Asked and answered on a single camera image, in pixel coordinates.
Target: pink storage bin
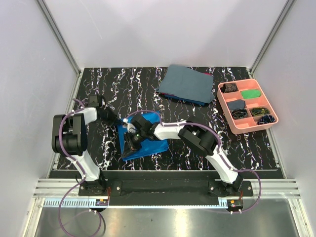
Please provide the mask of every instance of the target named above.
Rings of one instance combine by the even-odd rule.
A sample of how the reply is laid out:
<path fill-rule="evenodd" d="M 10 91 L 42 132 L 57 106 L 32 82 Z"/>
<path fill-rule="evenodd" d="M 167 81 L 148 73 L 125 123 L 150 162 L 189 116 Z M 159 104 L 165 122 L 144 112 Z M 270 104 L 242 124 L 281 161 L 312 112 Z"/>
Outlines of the pink storage bin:
<path fill-rule="evenodd" d="M 222 93 L 221 88 L 226 83 L 236 83 L 238 91 L 230 92 L 230 93 Z M 241 95 L 241 91 L 249 90 L 249 89 L 258 89 L 261 92 L 261 96 L 253 99 L 243 99 Z M 217 91 L 218 101 L 223 109 L 226 120 L 228 122 L 229 127 L 233 134 L 241 134 L 246 132 L 254 132 L 259 130 L 265 130 L 271 127 L 272 125 L 278 122 L 278 117 L 273 110 L 271 104 L 267 100 L 265 94 L 263 93 L 260 85 L 255 79 L 245 79 L 245 80 L 236 80 L 220 83 L 218 85 Z M 247 117 L 242 119 L 233 119 L 232 114 L 227 106 L 227 102 L 242 99 L 246 102 L 245 109 L 247 110 Z M 257 122 L 261 119 L 262 116 L 253 117 L 250 113 L 250 109 L 256 107 L 264 107 L 270 111 L 270 115 L 272 115 L 276 121 L 272 123 L 257 125 Z"/>

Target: reflective floor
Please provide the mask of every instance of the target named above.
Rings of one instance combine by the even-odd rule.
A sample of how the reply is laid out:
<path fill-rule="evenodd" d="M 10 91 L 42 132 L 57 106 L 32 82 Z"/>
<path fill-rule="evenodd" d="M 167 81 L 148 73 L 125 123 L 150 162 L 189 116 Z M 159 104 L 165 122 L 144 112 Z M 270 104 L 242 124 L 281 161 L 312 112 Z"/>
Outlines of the reflective floor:
<path fill-rule="evenodd" d="M 99 219 L 82 208 L 62 209 L 66 230 L 90 236 Z M 36 237 L 64 237 L 57 208 L 44 208 Z M 98 237 L 298 237 L 287 200 L 260 200 L 241 215 L 216 214 L 205 209 L 107 209 Z"/>

